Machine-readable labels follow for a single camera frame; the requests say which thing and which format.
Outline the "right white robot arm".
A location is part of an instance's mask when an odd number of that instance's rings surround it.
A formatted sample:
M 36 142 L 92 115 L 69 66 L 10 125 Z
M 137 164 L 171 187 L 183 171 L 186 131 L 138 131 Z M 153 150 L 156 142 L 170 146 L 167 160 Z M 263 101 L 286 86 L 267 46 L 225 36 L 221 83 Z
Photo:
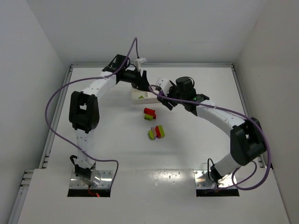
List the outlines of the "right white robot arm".
M 196 92 L 190 77 L 180 77 L 175 82 L 159 78 L 156 89 L 159 91 L 157 99 L 168 109 L 181 104 L 188 112 L 209 121 L 230 138 L 229 153 L 210 168 L 209 176 L 213 182 L 246 166 L 266 151 L 257 119 L 242 118 L 219 109 L 208 96 Z

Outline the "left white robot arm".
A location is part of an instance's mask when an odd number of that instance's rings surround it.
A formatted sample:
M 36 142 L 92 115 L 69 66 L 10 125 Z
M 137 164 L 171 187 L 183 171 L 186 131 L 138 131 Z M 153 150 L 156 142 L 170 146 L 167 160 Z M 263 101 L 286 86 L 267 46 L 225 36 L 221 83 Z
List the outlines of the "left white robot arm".
M 92 82 L 81 91 L 71 94 L 69 121 L 75 130 L 78 154 L 71 156 L 75 174 L 82 181 L 91 184 L 99 180 L 96 161 L 88 157 L 94 145 L 94 130 L 100 121 L 99 99 L 120 81 L 130 83 L 133 88 L 145 91 L 149 87 L 147 72 L 141 72 L 141 64 L 145 58 L 137 58 L 133 63 L 134 70 L 129 70 L 130 60 L 122 55 L 115 58 L 103 68 L 100 79 Z

